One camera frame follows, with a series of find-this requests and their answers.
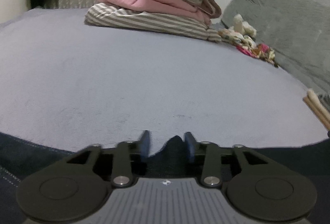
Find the red floral cloth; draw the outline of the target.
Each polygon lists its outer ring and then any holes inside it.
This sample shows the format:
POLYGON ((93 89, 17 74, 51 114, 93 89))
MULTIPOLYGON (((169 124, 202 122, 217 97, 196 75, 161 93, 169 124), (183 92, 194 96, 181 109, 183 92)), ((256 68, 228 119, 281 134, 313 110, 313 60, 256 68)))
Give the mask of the red floral cloth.
POLYGON ((279 65, 275 60, 275 51, 265 44, 258 44, 255 48, 249 48, 246 46, 236 46, 236 48, 243 54, 250 56, 254 59, 259 59, 261 61, 267 62, 278 68, 279 65))

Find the grey covered headboard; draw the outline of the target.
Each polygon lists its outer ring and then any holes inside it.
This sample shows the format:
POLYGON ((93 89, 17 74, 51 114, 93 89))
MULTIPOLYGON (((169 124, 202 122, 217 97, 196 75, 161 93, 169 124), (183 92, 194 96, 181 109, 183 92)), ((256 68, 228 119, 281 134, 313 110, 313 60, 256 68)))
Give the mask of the grey covered headboard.
POLYGON ((329 0, 232 0, 222 14, 257 30, 256 40, 275 49, 281 68, 318 93, 329 92, 329 0))

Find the white plush toy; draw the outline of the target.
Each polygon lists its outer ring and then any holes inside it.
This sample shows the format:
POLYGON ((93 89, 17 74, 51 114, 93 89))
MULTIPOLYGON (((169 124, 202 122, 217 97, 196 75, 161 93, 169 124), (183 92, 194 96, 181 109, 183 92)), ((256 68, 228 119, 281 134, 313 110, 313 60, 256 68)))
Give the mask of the white plush toy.
POLYGON ((234 16, 232 29, 243 36, 247 35, 251 38, 255 38, 257 36, 257 30, 247 21, 244 21, 240 14, 234 16))

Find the dark blue jeans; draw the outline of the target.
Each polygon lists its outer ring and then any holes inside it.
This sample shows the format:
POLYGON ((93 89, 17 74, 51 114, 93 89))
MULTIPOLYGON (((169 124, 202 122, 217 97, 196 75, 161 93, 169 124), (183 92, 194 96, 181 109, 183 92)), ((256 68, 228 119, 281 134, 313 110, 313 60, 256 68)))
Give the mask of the dark blue jeans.
MULTIPOLYGON (((329 140, 298 148, 261 148, 260 154, 308 177, 318 193, 312 223, 329 223, 329 140)), ((30 174, 59 161, 71 152, 46 147, 17 137, 1 134, 1 223, 23 223, 26 216, 16 202, 20 181, 30 174)), ((169 139, 147 158, 147 175, 158 178, 183 177, 186 152, 179 136, 169 139)))

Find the beige folded trousers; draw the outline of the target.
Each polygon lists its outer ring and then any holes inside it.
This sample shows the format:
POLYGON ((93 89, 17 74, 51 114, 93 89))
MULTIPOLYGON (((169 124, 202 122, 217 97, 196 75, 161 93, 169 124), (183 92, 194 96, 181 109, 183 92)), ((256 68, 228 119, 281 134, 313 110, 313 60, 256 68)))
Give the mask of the beige folded trousers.
POLYGON ((318 120, 320 120, 327 131, 329 131, 329 109, 324 106, 319 96, 312 89, 308 89, 303 101, 315 114, 318 120))

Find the floral cream cloth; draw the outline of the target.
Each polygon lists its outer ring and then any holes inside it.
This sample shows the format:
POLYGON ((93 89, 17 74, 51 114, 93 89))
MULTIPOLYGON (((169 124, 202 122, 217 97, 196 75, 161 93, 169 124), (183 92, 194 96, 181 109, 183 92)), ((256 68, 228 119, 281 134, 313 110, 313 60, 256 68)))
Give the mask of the floral cream cloth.
POLYGON ((230 29, 220 29, 218 34, 221 36, 222 41, 230 43, 231 45, 256 48, 255 41, 248 35, 242 35, 241 33, 235 32, 230 29))

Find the grey striped folded blanket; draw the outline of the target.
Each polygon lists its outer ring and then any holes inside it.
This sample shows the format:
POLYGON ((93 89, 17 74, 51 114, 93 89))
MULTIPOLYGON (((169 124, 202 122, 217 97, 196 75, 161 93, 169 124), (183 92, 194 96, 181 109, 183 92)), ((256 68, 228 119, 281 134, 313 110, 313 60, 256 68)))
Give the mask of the grey striped folded blanket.
POLYGON ((215 29, 195 19, 170 14, 137 12, 99 3, 88 9, 85 23, 94 26, 143 30, 220 43, 215 29))

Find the lavender bed sheet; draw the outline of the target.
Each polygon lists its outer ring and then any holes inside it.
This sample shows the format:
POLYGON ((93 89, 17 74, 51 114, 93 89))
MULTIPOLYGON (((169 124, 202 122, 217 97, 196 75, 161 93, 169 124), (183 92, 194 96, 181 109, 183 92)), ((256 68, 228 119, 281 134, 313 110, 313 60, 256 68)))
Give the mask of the lavender bed sheet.
POLYGON ((69 151, 189 131, 223 147, 299 147, 327 131, 303 84, 226 44, 100 28, 84 9, 1 25, 1 131, 69 151))

